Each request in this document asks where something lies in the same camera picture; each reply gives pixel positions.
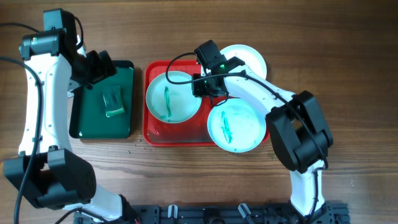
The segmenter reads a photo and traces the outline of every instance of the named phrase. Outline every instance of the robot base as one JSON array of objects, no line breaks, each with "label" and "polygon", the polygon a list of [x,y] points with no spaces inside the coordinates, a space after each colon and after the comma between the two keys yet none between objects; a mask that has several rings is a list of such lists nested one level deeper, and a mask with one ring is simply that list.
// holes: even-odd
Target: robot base
[{"label": "robot base", "polygon": [[[237,207],[159,207],[158,205],[132,206],[141,218],[135,224],[304,224],[302,217],[289,203],[272,203],[264,206],[248,206],[250,219],[244,219]],[[348,206],[345,203],[326,202],[320,215],[312,223],[316,224],[350,224]],[[215,221],[222,218],[224,222]],[[95,224],[80,213],[75,214],[74,224]]]}]

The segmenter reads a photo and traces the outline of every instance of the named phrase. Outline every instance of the wire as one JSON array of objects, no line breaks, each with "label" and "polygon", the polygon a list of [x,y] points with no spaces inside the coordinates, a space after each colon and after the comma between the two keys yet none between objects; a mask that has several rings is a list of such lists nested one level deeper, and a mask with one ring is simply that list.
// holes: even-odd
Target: wire
[{"label": "wire", "polygon": [[301,122],[302,126],[305,128],[305,130],[307,131],[308,135],[310,136],[310,139],[313,141],[315,147],[318,149],[318,152],[319,152],[319,154],[320,154],[320,156],[321,156],[321,160],[323,160],[324,163],[325,163],[325,167],[318,167],[318,168],[316,168],[316,169],[313,171],[314,176],[315,176],[315,197],[314,197],[314,202],[313,202],[313,206],[312,206],[311,212],[310,212],[310,214],[308,215],[308,218],[306,219],[306,222],[310,221],[310,220],[312,219],[312,217],[313,217],[313,214],[315,213],[315,209],[316,209],[316,207],[317,207],[317,202],[318,202],[318,191],[319,191],[319,189],[318,189],[318,171],[320,171],[320,170],[327,170],[327,169],[329,168],[329,163],[328,163],[328,161],[327,161],[327,159],[326,159],[326,157],[325,157],[325,155],[324,155],[324,153],[323,153],[323,151],[322,151],[322,148],[320,147],[318,141],[315,139],[315,136],[312,134],[311,130],[310,130],[310,129],[308,128],[308,126],[305,124],[303,118],[299,115],[299,112],[297,112],[297,110],[296,110],[295,108],[293,108],[293,106],[290,105],[288,101],[286,101],[283,97],[281,97],[281,96],[279,95],[279,93],[276,93],[276,92],[275,92],[273,89],[271,89],[269,86],[267,86],[266,84],[264,84],[264,83],[261,82],[260,80],[258,80],[258,79],[256,79],[256,78],[253,78],[253,77],[251,77],[251,76],[249,76],[249,75],[243,75],[243,74],[240,74],[240,73],[226,73],[226,74],[216,74],[216,75],[205,76],[205,77],[202,77],[202,78],[198,78],[198,79],[196,79],[196,80],[189,80],[189,81],[185,81],[185,82],[173,82],[173,81],[171,81],[171,80],[169,79],[169,76],[168,76],[168,72],[169,72],[169,68],[170,68],[171,64],[173,64],[177,59],[179,59],[179,58],[181,58],[181,57],[184,57],[184,56],[186,56],[186,55],[195,55],[195,53],[189,52],[189,53],[181,54],[181,55],[175,57],[175,58],[169,63],[169,66],[167,66],[165,76],[166,76],[167,81],[169,81],[170,83],[172,83],[172,84],[177,84],[177,85],[182,85],[182,84],[189,84],[189,83],[194,83],[194,82],[200,82],[200,81],[203,81],[203,80],[206,80],[206,79],[209,79],[209,78],[217,78],[217,77],[224,77],[224,78],[225,78],[225,77],[243,77],[243,78],[246,78],[246,79],[249,79],[249,80],[252,80],[252,81],[256,82],[257,84],[259,84],[260,86],[262,86],[262,87],[264,87],[266,90],[268,90],[268,91],[269,91],[271,94],[273,94],[276,98],[278,98],[280,101],[282,101],[282,102],[288,107],[288,109],[291,110],[291,111],[293,112],[294,116]]},{"label": "wire", "polygon": [[22,178],[21,186],[18,191],[18,196],[17,196],[17,200],[15,203],[15,209],[14,209],[14,223],[18,224],[19,223],[19,209],[21,207],[22,196],[25,191],[27,179],[29,178],[30,172],[33,169],[34,161],[36,158],[37,148],[39,147],[39,143],[41,141],[40,140],[40,132],[41,132],[41,127],[42,127],[43,89],[42,89],[42,83],[40,81],[39,76],[35,73],[35,71],[33,71],[32,68],[30,68],[24,62],[20,62],[13,58],[3,57],[3,56],[0,56],[0,60],[15,63],[17,65],[24,67],[26,70],[28,70],[33,75],[35,82],[36,82],[36,87],[37,87],[37,118],[36,118],[36,129],[35,129],[33,150],[32,150],[32,154],[30,155],[30,161],[27,165],[25,175]]},{"label": "wire", "polygon": [[37,29],[35,29],[35,28],[31,27],[31,26],[28,26],[28,25],[25,25],[25,24],[21,24],[19,22],[5,22],[5,23],[1,23],[0,24],[0,27],[2,27],[2,26],[19,26],[19,27],[23,27],[23,28],[26,28],[26,29],[30,29],[31,31],[36,32],[36,33],[40,32],[39,30],[37,30]]},{"label": "wire", "polygon": [[73,212],[79,212],[79,213],[85,213],[91,217],[97,218],[99,220],[101,220],[104,223],[109,223],[106,219],[104,219],[102,216],[99,215],[95,215],[94,213],[91,213],[81,207],[79,208],[74,208],[72,210],[69,210],[67,213],[65,213],[60,219],[58,219],[58,221],[55,222],[55,224],[60,224],[62,221],[64,221],[64,219],[67,218],[67,216],[69,216],[70,214],[72,214]]},{"label": "wire", "polygon": [[81,39],[80,39],[80,42],[79,42],[79,44],[77,44],[76,45],[76,49],[80,49],[80,47],[82,47],[83,46],[83,44],[84,44],[84,36],[83,36],[83,26],[81,25],[81,22],[80,22],[80,20],[79,20],[79,18],[77,18],[76,16],[75,16],[75,19],[76,19],[76,21],[77,21],[77,23],[79,24],[79,26],[80,26],[80,33],[81,33]]},{"label": "wire", "polygon": [[228,101],[228,99],[229,99],[229,93],[225,93],[225,97],[226,97],[226,98],[225,98],[224,101],[219,102],[218,104],[214,105],[214,104],[213,104],[213,97],[210,96],[210,103],[211,103],[211,105],[212,105],[213,107],[215,107],[215,106],[221,106],[221,105],[223,105],[224,103],[226,103],[226,102]]}]

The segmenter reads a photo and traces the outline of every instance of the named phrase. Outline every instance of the green sponge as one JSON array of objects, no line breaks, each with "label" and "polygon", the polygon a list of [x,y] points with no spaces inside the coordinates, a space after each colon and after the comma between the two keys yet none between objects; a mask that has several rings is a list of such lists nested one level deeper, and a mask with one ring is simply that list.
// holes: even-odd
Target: green sponge
[{"label": "green sponge", "polygon": [[107,117],[124,113],[120,86],[107,86],[103,88],[103,95],[105,101],[105,114]]}]

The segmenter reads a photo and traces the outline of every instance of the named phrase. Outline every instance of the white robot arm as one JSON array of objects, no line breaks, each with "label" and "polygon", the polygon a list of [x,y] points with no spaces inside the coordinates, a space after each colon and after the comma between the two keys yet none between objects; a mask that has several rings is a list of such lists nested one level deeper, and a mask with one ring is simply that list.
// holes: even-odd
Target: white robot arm
[{"label": "white robot arm", "polygon": [[[80,208],[96,222],[102,222],[98,217],[107,221],[126,220],[129,216],[126,213],[131,218],[134,211],[127,200],[98,185],[92,166],[72,153],[67,128],[67,93],[81,86],[89,88],[114,75],[116,68],[106,52],[92,51],[86,55],[82,44],[76,49],[80,39],[76,35],[75,17],[69,12],[45,11],[44,27],[43,32],[25,36],[20,47],[25,64],[41,81],[39,88],[43,94],[35,165],[32,170],[24,166],[33,157],[39,100],[33,74],[26,70],[28,94],[24,135],[19,157],[5,161],[4,174],[17,189],[28,175],[23,196],[36,208]],[[44,164],[48,164],[48,170],[41,170]]]},{"label": "white robot arm", "polygon": [[[290,202],[302,217],[313,218],[325,203],[321,170],[327,149],[333,144],[315,97],[307,91],[296,95],[276,87],[256,75],[239,56],[227,60],[212,40],[194,53],[203,70],[211,72],[206,77],[194,76],[197,82],[193,82],[193,94],[214,97],[228,93],[245,100],[267,118],[275,154],[290,170]],[[305,119],[303,126],[307,130],[294,129],[292,122],[297,115]]]}]

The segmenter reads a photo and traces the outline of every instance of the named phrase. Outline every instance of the wooden table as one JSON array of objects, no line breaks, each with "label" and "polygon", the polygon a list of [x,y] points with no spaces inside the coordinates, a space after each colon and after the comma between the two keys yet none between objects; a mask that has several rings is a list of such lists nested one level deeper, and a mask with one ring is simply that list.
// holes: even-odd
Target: wooden table
[{"label": "wooden table", "polygon": [[[218,147],[155,148],[142,137],[145,67],[213,39],[221,49],[254,47],[267,62],[270,82],[317,97],[335,140],[323,175],[327,200],[348,203],[352,223],[398,223],[397,1],[34,2],[3,0],[0,22],[42,29],[42,11],[62,7],[82,21],[88,50],[106,49],[137,68],[131,137],[71,139],[74,153],[93,165],[110,191],[132,204],[288,201],[289,172],[271,142],[237,156]],[[29,33],[0,28],[0,54],[19,58],[21,38]],[[2,162],[17,155],[27,90],[23,69],[1,62],[0,71]],[[1,177],[0,223],[12,222],[16,195]],[[54,223],[63,213],[23,201],[21,223]]]}]

